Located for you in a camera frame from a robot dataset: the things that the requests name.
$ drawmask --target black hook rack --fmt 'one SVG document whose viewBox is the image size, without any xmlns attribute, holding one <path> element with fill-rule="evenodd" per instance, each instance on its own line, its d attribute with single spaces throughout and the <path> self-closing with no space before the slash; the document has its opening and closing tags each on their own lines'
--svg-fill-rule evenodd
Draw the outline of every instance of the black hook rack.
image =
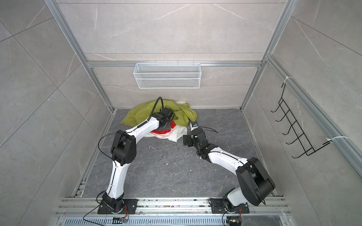
<svg viewBox="0 0 362 226">
<path fill-rule="evenodd" d="M 294 142 L 296 142 L 296 141 L 298 140 L 299 143 L 300 143 L 300 145 L 302 146 L 302 148 L 303 148 L 303 150 L 304 150 L 304 152 L 303 152 L 301 155 L 299 155 L 299 156 L 297 156 L 297 157 L 294 157 L 294 156 L 292 156 L 292 157 L 293 157 L 293 158 L 299 158 L 300 156 L 302 156 L 302 155 L 304 155 L 304 154 L 306 154 L 306 155 L 309 156 L 309 155 L 317 152 L 317 151 L 320 150 L 321 148 L 323 148 L 323 147 L 327 146 L 328 144 L 330 144 L 332 141 L 327 141 L 327 142 L 323 143 L 323 144 L 322 144 L 322 147 L 320 147 L 320 148 L 318 148 L 318 149 L 315 149 L 315 148 L 312 146 L 312 144 L 311 144 L 311 142 L 309 141 L 307 135 L 306 135 L 305 132 L 303 131 L 303 128 L 300 126 L 300 124 L 299 124 L 299 122 L 297 121 L 297 119 L 295 118 L 293 112 L 290 110 L 289 106 L 287 105 L 287 103 L 286 103 L 286 102 L 284 101 L 284 99 L 283 99 L 283 94 L 284 94 L 284 90 L 285 90 L 285 83 L 283 83 L 283 85 L 282 85 L 281 88 L 283 88 L 283 92 L 282 92 L 282 96 L 281 96 L 280 100 L 278 101 L 278 104 L 279 104 L 279 105 L 278 105 L 278 107 L 277 107 L 277 109 L 276 109 L 275 111 L 271 111 L 271 112 L 274 113 L 274 112 L 276 112 L 279 108 L 282 109 L 282 111 L 283 111 L 283 113 L 284 113 L 284 116 L 282 117 L 281 120 L 279 120 L 279 121 L 276 120 L 276 121 L 277 121 L 277 122 L 280 122 L 280 121 L 282 121 L 284 118 L 287 118 L 287 119 L 288 119 L 288 122 L 289 122 L 289 124 L 290 124 L 290 127 L 289 127 L 288 132 L 287 132 L 287 133 L 283 133 L 283 135 L 288 135 L 289 132 L 290 132 L 290 130 L 293 129 L 293 132 L 294 132 L 294 134 L 295 134 L 296 137 L 297 137 L 295 140 L 293 140 L 292 143 L 286 143 L 286 144 L 293 144 Z M 282 103 L 284 103 L 284 104 L 287 106 L 287 109 L 288 109 L 287 111 L 285 111 L 285 110 L 283 109 L 283 107 L 281 106 Z M 289 117 L 287 116 L 287 114 L 288 114 L 289 112 L 290 112 L 291 115 L 292 115 L 292 119 L 289 119 Z M 300 135 L 297 134 L 297 132 L 295 131 L 295 129 L 294 129 L 294 127 L 293 127 L 293 125 L 294 125 L 295 123 L 296 123 L 296 126 L 299 126 L 300 130 L 302 131 L 302 133 L 301 133 Z M 302 143 L 301 140 L 300 140 L 300 138 L 301 138 L 302 136 L 304 136 L 304 137 L 307 139 L 309 145 L 311 146 L 311 148 L 309 148 L 308 150 L 306 150 L 306 148 L 304 147 L 303 143 Z"/>
</svg>

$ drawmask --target red cloth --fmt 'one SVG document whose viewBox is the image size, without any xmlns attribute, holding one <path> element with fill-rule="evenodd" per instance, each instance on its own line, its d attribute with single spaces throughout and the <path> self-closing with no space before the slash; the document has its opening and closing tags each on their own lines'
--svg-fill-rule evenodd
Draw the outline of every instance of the red cloth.
<svg viewBox="0 0 362 226">
<path fill-rule="evenodd" d="M 175 128 L 175 126 L 176 126 L 176 124 L 173 121 L 171 121 L 171 128 L 173 129 L 173 128 Z M 155 134 L 166 134 L 166 133 L 169 133 L 169 132 L 171 132 L 170 129 L 161 130 L 161 131 L 157 131 L 157 130 L 152 130 L 151 131 L 151 133 L 155 133 Z"/>
</svg>

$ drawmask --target black wire rack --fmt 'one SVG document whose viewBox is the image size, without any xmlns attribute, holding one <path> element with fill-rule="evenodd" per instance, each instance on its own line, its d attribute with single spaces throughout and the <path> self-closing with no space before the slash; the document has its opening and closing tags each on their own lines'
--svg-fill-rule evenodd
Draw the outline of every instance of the black wire rack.
<svg viewBox="0 0 362 226">
<path fill-rule="evenodd" d="M 318 148 L 318 149 L 315 149 L 315 148 L 312 146 L 312 144 L 311 144 L 311 142 L 309 141 L 306 133 L 303 131 L 303 128 L 300 126 L 300 124 L 299 124 L 299 122 L 297 121 L 297 119 L 295 118 L 293 112 L 290 110 L 289 106 L 287 105 L 287 103 L 286 103 L 286 102 L 284 101 L 284 99 L 283 99 L 283 94 L 284 94 L 284 90 L 285 90 L 285 83 L 283 83 L 283 85 L 282 85 L 281 88 L 283 88 L 283 92 L 282 92 L 282 96 L 280 97 L 280 100 L 278 101 L 278 104 L 279 104 L 279 105 L 278 105 L 278 107 L 277 107 L 277 109 L 276 109 L 275 111 L 271 111 L 271 112 L 274 113 L 274 112 L 276 112 L 279 108 L 282 109 L 282 111 L 283 111 L 283 113 L 284 113 L 284 116 L 282 117 L 281 120 L 279 120 L 279 121 L 276 120 L 276 121 L 277 121 L 277 122 L 280 122 L 280 121 L 282 121 L 284 118 L 287 118 L 287 120 L 288 120 L 288 122 L 289 122 L 289 124 L 290 124 L 290 127 L 289 127 L 288 132 L 287 132 L 287 133 L 283 133 L 283 135 L 288 135 L 291 130 L 293 130 L 294 134 L 296 135 L 296 139 L 295 139 L 295 140 L 293 140 L 291 143 L 286 143 L 286 144 L 289 144 L 289 145 L 290 145 L 290 144 L 293 144 L 294 142 L 296 142 L 296 141 L 298 140 L 299 143 L 300 143 L 300 145 L 302 146 L 302 148 L 303 148 L 303 150 L 304 150 L 304 152 L 303 152 L 301 155 L 299 155 L 299 156 L 297 156 L 297 157 L 294 157 L 294 156 L 292 156 L 292 157 L 293 157 L 293 158 L 299 158 L 300 156 L 302 156 L 302 155 L 304 155 L 304 154 L 306 154 L 306 155 L 311 155 L 311 154 L 317 152 L 318 150 L 320 150 L 321 148 L 323 148 L 323 147 L 327 146 L 328 144 L 330 144 L 331 141 L 327 141 L 327 142 L 323 143 L 323 144 L 322 144 L 322 147 L 320 147 L 320 148 Z M 285 104 L 286 109 L 283 109 L 283 107 L 282 107 L 282 105 L 281 105 L 282 103 Z M 301 130 L 301 132 L 302 132 L 300 135 L 298 135 L 297 132 L 296 132 L 296 129 L 297 129 L 298 127 L 300 128 L 300 130 Z M 306 138 L 306 140 L 308 141 L 308 143 L 309 143 L 309 145 L 310 145 L 310 148 L 309 148 L 309 149 L 306 149 L 306 148 L 305 148 L 305 145 L 303 145 L 303 143 L 302 143 L 302 141 L 301 141 L 301 139 L 304 138 L 304 137 Z"/>
</svg>

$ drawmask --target black mounting plate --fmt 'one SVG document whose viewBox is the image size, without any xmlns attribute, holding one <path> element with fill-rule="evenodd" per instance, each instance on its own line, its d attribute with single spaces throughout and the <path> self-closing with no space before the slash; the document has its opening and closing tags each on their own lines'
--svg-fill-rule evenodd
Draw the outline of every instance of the black mounting plate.
<svg viewBox="0 0 362 226">
<path fill-rule="evenodd" d="M 212 213 L 225 213 L 226 212 L 225 206 L 223 204 L 223 199 L 210 198 L 210 204 L 211 204 Z M 250 213 L 248 203 L 242 203 L 237 207 L 240 207 L 241 213 Z"/>
<path fill-rule="evenodd" d="M 135 214 L 137 208 L 138 199 L 123 199 L 124 206 L 127 206 L 128 214 Z M 98 208 L 98 214 L 113 214 L 108 210 L 107 204 L 104 201 L 101 201 L 101 205 Z M 118 214 L 126 214 L 126 208 L 122 208 L 122 210 Z"/>
</svg>

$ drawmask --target pile of clothes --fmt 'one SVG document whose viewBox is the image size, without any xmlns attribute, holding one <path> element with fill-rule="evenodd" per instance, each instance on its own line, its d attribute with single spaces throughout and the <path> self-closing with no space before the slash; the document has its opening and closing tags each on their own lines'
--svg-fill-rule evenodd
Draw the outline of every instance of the pile of clothes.
<svg viewBox="0 0 362 226">
<path fill-rule="evenodd" d="M 171 129 L 157 131 L 154 130 L 151 133 L 147 134 L 145 137 L 157 137 L 160 139 L 168 139 L 174 142 L 182 137 L 187 135 L 187 124 L 189 120 L 196 121 L 197 113 L 190 109 L 188 103 L 180 101 L 173 102 L 170 100 L 164 100 L 164 107 L 170 108 L 174 112 L 173 120 L 171 121 Z M 137 107 L 131 109 L 126 117 L 122 120 L 122 124 L 130 125 L 132 127 L 140 124 L 145 119 L 147 119 L 152 111 L 155 101 L 150 101 L 138 105 Z M 158 102 L 155 108 L 155 112 L 159 112 L 161 109 L 161 103 Z"/>
</svg>

